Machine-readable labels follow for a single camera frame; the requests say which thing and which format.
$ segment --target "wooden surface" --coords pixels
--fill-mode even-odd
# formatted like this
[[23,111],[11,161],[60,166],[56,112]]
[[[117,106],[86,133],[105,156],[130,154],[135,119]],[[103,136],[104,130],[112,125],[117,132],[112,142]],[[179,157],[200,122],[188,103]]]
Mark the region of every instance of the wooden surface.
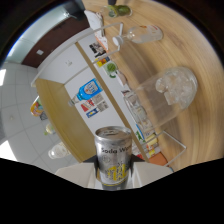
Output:
[[[128,2],[133,10],[131,17],[112,18],[104,21],[123,22],[124,30],[135,25],[154,24],[161,28],[161,41],[134,44],[126,43],[112,60],[125,74],[129,85],[135,89],[139,83],[156,73],[175,66],[185,66],[193,71],[198,80],[198,91],[193,103],[177,118],[162,128],[187,146],[186,152],[171,164],[174,171],[186,166],[211,161],[224,156],[224,73],[221,62],[207,39],[183,16],[154,1],[118,0],[117,5]],[[86,10],[99,11],[104,0],[83,0]],[[111,38],[118,31],[105,30]],[[173,140],[161,136],[160,144],[167,160],[180,152]]]
[[38,94],[48,119],[66,148],[79,161],[96,155],[94,137],[75,107],[63,84],[36,80]]

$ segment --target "can label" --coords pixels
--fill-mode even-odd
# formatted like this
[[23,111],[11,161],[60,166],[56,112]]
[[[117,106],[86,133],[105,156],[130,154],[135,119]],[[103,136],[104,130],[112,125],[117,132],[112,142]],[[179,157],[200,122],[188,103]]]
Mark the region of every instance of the can label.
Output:
[[108,108],[108,105],[106,101],[103,101],[102,103],[97,105],[97,108],[99,109],[100,112],[102,112]]
[[95,104],[98,104],[98,103],[100,103],[101,101],[103,101],[103,96],[101,95],[101,93],[98,93],[96,96],[94,96],[94,97],[92,98],[92,100],[93,100],[93,102],[94,102]]
[[103,185],[115,186],[128,178],[132,139],[102,141],[95,139],[100,178]]
[[97,108],[95,108],[95,109],[91,110],[90,112],[88,112],[88,113],[86,114],[86,116],[87,116],[88,118],[90,118],[90,117],[94,116],[95,114],[97,114],[98,112],[99,112],[99,110],[98,110]]
[[87,84],[84,88],[84,91],[86,94],[93,94],[98,90],[98,87],[96,86],[95,82],[90,82]]

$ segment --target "glass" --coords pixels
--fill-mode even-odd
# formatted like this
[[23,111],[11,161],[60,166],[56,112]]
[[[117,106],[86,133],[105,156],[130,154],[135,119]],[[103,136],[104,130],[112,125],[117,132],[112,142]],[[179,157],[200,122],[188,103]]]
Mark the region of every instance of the glass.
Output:
[[51,159],[63,158],[70,154],[71,153],[68,151],[68,149],[64,146],[64,144],[62,142],[55,145],[51,150],[48,151],[48,156]]
[[103,6],[99,12],[104,18],[111,19],[119,16],[131,16],[132,9],[127,5]]
[[156,127],[173,119],[191,104],[197,86],[197,79],[190,69],[169,68],[127,93],[124,101],[147,138]]
[[115,45],[122,45],[125,41],[132,41],[136,44],[157,41],[163,38],[162,30],[155,25],[134,26],[125,35],[113,37]]

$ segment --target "glass jar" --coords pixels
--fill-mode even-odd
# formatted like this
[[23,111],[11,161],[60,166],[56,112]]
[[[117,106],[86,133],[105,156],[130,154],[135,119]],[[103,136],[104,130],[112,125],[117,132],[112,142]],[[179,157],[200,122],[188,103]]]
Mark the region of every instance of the glass jar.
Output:
[[127,93],[124,101],[146,139],[156,127],[170,121],[191,104],[197,86],[197,79],[190,69],[169,68]]

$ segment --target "silver can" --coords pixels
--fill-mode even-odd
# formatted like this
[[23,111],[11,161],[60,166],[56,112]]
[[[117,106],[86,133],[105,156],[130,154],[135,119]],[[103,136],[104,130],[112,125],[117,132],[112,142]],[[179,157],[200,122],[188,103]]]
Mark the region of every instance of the silver can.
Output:
[[131,154],[131,130],[109,126],[95,132],[99,171],[104,190],[123,190],[127,185]]

